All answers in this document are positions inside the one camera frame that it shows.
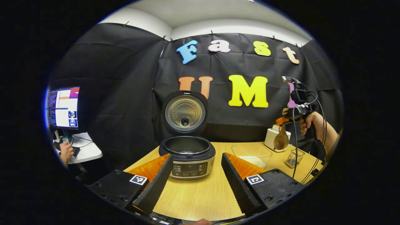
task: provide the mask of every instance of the clear plastic container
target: clear plastic container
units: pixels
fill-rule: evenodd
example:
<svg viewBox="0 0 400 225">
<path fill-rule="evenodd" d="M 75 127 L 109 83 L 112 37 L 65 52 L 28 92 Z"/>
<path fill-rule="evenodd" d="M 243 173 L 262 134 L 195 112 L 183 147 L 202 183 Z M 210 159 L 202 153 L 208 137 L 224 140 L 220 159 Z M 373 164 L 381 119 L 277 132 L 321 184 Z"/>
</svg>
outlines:
<svg viewBox="0 0 400 225">
<path fill-rule="evenodd" d="M 262 145 L 234 145 L 233 154 L 260 168 L 265 169 L 272 152 Z"/>
</svg>

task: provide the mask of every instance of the wooden spoon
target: wooden spoon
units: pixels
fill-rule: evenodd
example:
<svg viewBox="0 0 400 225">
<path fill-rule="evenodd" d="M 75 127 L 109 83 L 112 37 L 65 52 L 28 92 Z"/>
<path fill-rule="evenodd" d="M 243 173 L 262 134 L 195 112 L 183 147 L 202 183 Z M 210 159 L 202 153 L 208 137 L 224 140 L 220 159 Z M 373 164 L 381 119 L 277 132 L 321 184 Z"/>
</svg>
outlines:
<svg viewBox="0 0 400 225">
<path fill-rule="evenodd" d="M 282 129 L 280 130 L 279 134 L 275 136 L 274 139 L 274 148 L 276 150 L 282 150 L 286 148 L 289 144 L 289 138 L 286 134 L 285 124 L 282 124 Z"/>
</svg>

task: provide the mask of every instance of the computer monitor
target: computer monitor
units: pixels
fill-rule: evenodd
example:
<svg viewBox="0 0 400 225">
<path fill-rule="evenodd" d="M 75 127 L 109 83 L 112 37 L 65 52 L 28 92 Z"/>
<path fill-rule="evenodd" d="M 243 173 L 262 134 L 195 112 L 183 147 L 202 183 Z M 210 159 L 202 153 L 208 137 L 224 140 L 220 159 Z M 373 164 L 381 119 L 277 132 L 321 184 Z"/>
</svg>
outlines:
<svg viewBox="0 0 400 225">
<path fill-rule="evenodd" d="M 80 87 L 65 87 L 49 91 L 47 99 L 47 119 L 50 128 L 78 130 L 78 94 Z"/>
</svg>

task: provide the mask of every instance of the rice cooker lid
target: rice cooker lid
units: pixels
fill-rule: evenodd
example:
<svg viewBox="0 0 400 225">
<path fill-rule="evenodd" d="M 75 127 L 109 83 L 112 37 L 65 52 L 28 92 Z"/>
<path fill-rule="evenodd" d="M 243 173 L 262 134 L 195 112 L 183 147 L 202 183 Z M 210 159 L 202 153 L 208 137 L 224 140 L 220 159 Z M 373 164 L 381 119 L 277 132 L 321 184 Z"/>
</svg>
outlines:
<svg viewBox="0 0 400 225">
<path fill-rule="evenodd" d="M 174 91 L 167 95 L 163 119 L 169 133 L 198 134 L 207 124 L 207 99 L 195 91 Z"/>
</svg>

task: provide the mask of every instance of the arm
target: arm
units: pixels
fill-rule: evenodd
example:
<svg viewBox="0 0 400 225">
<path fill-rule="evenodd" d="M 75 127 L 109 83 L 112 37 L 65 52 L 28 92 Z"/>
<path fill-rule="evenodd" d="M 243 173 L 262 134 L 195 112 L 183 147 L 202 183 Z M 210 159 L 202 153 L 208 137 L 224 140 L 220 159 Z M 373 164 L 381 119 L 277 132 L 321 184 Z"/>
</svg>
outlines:
<svg viewBox="0 0 400 225">
<path fill-rule="evenodd" d="M 60 144 L 60 150 L 61 153 L 60 158 L 61 161 L 64 163 L 64 166 L 68 168 L 68 161 L 71 159 L 71 157 L 75 154 L 74 149 L 70 144 L 68 144 L 68 141 L 61 143 Z"/>
<path fill-rule="evenodd" d="M 318 112 L 312 112 L 310 113 L 306 121 L 303 120 L 303 118 L 300 119 L 300 128 L 301 128 L 301 134 L 305 135 L 307 132 L 307 129 L 310 128 L 311 123 L 314 124 L 315 126 L 315 132 L 317 139 L 322 142 L 322 134 L 324 132 L 323 127 L 324 127 L 324 118 L 318 113 Z M 326 140 L 325 140 L 325 152 L 326 152 L 326 157 L 327 161 L 329 160 L 332 152 L 333 152 L 333 147 L 336 145 L 336 140 L 339 138 L 338 134 L 336 133 L 335 129 L 326 122 Z"/>
</svg>

